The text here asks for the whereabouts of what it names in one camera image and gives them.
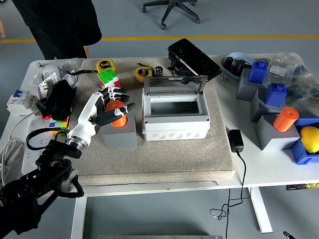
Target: table leg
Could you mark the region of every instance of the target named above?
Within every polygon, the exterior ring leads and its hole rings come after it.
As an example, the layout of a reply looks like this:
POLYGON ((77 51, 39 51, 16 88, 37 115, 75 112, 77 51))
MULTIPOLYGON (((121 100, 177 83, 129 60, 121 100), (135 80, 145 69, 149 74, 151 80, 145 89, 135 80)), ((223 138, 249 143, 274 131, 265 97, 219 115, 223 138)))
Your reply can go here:
POLYGON ((71 239, 83 238, 86 201, 87 197, 77 198, 75 200, 71 239))
POLYGON ((272 233, 273 229, 270 225, 266 207, 261 196, 259 187, 253 187, 250 190, 251 201, 254 206, 255 214, 259 224, 261 233, 272 233))

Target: robotic hand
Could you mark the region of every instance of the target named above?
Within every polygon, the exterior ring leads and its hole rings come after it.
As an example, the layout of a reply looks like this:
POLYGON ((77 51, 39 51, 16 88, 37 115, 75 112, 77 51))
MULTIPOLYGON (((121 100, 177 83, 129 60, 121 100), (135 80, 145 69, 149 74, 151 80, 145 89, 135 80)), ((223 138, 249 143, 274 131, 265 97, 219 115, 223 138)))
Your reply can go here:
POLYGON ((103 108, 111 98, 128 101, 122 88, 106 88, 92 94, 80 114, 78 124, 67 134, 66 142, 51 140, 36 160, 37 169, 6 184, 0 190, 0 238, 12 230, 19 235, 38 227, 41 215, 57 197, 77 198, 84 195, 78 182, 79 172, 72 168, 71 160, 80 158, 81 149, 89 146, 91 137, 99 128, 120 119, 135 107, 134 103, 105 112, 103 108), (75 187, 77 192, 70 191, 75 187), (37 199, 53 191, 39 205, 37 199))
POLYGON ((131 111, 135 107, 134 103, 120 109, 105 111, 106 104, 110 100, 127 102, 130 97, 123 94, 126 92, 127 90, 122 88, 108 87, 93 93, 80 114, 78 124, 68 133, 66 143, 80 150, 88 147, 91 137, 101 126, 114 122, 131 111))

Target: hand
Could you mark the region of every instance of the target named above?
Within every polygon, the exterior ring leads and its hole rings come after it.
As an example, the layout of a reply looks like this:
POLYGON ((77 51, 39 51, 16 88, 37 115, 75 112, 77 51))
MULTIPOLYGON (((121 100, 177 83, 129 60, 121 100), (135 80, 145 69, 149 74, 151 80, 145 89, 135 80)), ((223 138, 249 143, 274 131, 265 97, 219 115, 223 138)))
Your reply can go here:
POLYGON ((0 36, 5 37, 4 26, 1 19, 0 19, 0 36))

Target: blue bin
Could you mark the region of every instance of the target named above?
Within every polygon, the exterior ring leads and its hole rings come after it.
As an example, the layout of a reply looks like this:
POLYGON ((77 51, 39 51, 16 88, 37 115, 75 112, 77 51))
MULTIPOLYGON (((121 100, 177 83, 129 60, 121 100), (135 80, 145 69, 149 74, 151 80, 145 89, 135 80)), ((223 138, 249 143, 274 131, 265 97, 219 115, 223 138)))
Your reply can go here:
MULTIPOLYGON (((295 126, 297 131, 299 132, 305 126, 316 126, 319 125, 319 117, 313 118, 299 118, 295 122, 295 126)), ((291 151, 294 155, 294 160, 296 164, 308 164, 308 163, 318 163, 319 162, 319 154, 308 154, 305 151, 301 140, 298 139, 296 143, 291 147, 291 151)))

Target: chair base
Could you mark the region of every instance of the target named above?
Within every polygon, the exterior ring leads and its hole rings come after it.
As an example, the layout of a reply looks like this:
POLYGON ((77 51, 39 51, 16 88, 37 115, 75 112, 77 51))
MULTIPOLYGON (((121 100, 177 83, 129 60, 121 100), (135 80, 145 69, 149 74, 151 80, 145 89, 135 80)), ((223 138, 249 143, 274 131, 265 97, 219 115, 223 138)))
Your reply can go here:
POLYGON ((173 7, 178 7, 188 13, 189 15, 195 17, 195 22, 198 24, 200 23, 200 18, 196 13, 194 13, 192 10, 190 10, 188 7, 186 7, 183 2, 190 2, 192 6, 195 6, 197 4, 197 0, 158 0, 158 1, 152 1, 152 2, 147 2, 143 4, 142 12, 146 13, 146 7, 147 6, 159 6, 159 5, 168 5, 166 12, 161 20, 161 25, 160 28, 162 30, 166 29, 166 25, 164 21, 166 20, 167 16, 169 15, 170 11, 173 9, 173 7))

